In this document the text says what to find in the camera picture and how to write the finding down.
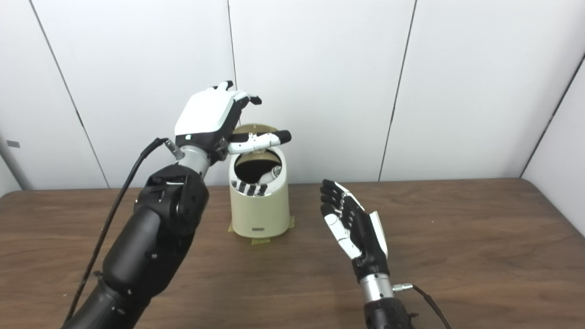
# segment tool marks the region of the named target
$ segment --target white wall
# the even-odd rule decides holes
[[[414,1],[230,0],[242,123],[289,129],[290,182],[375,181]]]
[[[575,77],[522,175],[585,235],[585,68]]]
[[[106,187],[30,4],[4,0],[1,8],[0,153],[25,188]]]
[[[6,193],[16,190],[20,190],[20,185],[18,185],[4,159],[0,156],[0,198]]]
[[[173,137],[189,97],[233,80],[227,1],[33,0],[111,187],[155,137]],[[173,162],[161,148],[134,186]],[[227,183],[214,166],[208,184]]]
[[[227,79],[264,100],[243,123],[292,132],[293,183],[518,177],[585,52],[582,0],[421,0],[398,88],[414,0],[32,2],[105,176],[30,3],[7,0],[0,151],[33,189],[121,186]],[[134,186],[171,162],[156,151]]]
[[[382,180],[519,177],[585,52],[585,1],[419,1]]]

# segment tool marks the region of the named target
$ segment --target wooden table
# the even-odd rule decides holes
[[[454,329],[585,327],[585,240],[529,182],[346,186],[380,213],[392,281],[433,295]],[[101,256],[138,191],[128,192]],[[228,232],[228,188],[210,191],[190,253],[137,328],[364,328],[359,286],[320,215],[317,184],[290,186],[296,227],[260,245]],[[117,192],[0,200],[0,328],[60,327]],[[415,292],[399,297],[420,313],[417,329],[442,328]]]

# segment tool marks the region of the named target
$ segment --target robotic arm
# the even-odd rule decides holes
[[[367,214],[340,184],[324,180],[321,214],[343,251],[352,260],[353,272],[362,287],[364,316],[368,329],[414,329],[411,315],[394,291],[412,285],[390,284],[388,248],[377,212]]]
[[[134,213],[104,259],[98,284],[63,329],[131,329],[170,283],[193,241],[209,192],[204,177],[227,154],[280,145],[288,131],[232,135],[242,109],[258,96],[228,91],[222,82],[191,97],[175,127],[175,143],[164,143],[177,163],[151,175]]]

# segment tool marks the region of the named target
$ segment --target silver cylindrical connector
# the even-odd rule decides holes
[[[195,170],[202,178],[205,178],[211,165],[207,152],[192,145],[183,146],[180,150],[185,155],[178,161],[178,164]]]
[[[167,147],[169,151],[171,151],[171,153],[173,154],[175,159],[177,159],[177,161],[185,157],[185,153],[181,151],[181,149],[179,149],[179,147],[170,139],[166,140],[164,142],[164,145]]]
[[[408,289],[412,289],[412,283],[402,283],[400,285],[392,286],[392,291],[394,291],[395,293]]]
[[[383,273],[371,274],[360,280],[364,301],[380,300],[382,298],[394,297],[390,277]]]

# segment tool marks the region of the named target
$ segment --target black cable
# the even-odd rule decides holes
[[[87,264],[87,268],[85,269],[85,272],[83,273],[83,277],[81,277],[81,282],[79,284],[79,287],[77,287],[77,292],[75,293],[75,296],[73,297],[73,301],[71,302],[71,307],[69,308],[69,312],[67,313],[67,317],[65,318],[65,323],[67,321],[69,321],[69,319],[75,313],[75,308],[77,307],[77,303],[79,302],[79,298],[81,297],[81,293],[83,292],[83,288],[85,287],[85,284],[87,283],[87,278],[90,276],[91,269],[94,267],[95,261],[99,255],[99,250],[102,248],[102,244],[104,244],[106,234],[108,233],[110,224],[112,224],[112,220],[113,220],[114,215],[116,214],[116,210],[118,210],[118,206],[120,205],[120,202],[122,202],[122,198],[124,198],[124,194],[126,194],[126,190],[128,189],[128,187],[130,186],[130,183],[134,179],[134,176],[136,175],[138,168],[142,164],[142,161],[144,161],[144,159],[146,159],[146,157],[148,157],[148,155],[152,151],[154,151],[157,147],[161,146],[167,140],[168,140],[168,138],[156,138],[155,140],[153,140],[152,143],[150,143],[144,149],[144,151],[142,151],[142,153],[140,153],[138,160],[136,160],[136,163],[132,167],[132,170],[130,170],[130,174],[128,174],[128,178],[126,178],[126,181],[124,182],[122,189],[120,189],[120,192],[118,193],[118,196],[116,197],[116,200],[113,202],[112,209],[110,210],[108,217],[106,218],[106,221],[104,223],[104,227],[102,228],[102,232],[99,235],[98,242],[95,244],[94,253],[91,255],[90,262]]]
[[[431,297],[431,295],[425,293],[424,291],[422,291],[421,288],[419,288],[419,287],[417,287],[415,285],[412,285],[412,288],[414,290],[416,290],[419,294],[421,294],[422,297],[426,300],[426,302],[429,303],[429,305],[431,306],[431,308],[433,309],[433,311],[435,311],[435,313],[439,316],[439,318],[441,318],[441,321],[443,321],[443,324],[445,325],[445,328],[451,329],[451,326],[447,322],[447,319],[445,319],[445,316],[443,316],[443,313],[439,309],[439,306],[437,306],[437,304],[435,304],[435,301],[433,300],[433,298]]]

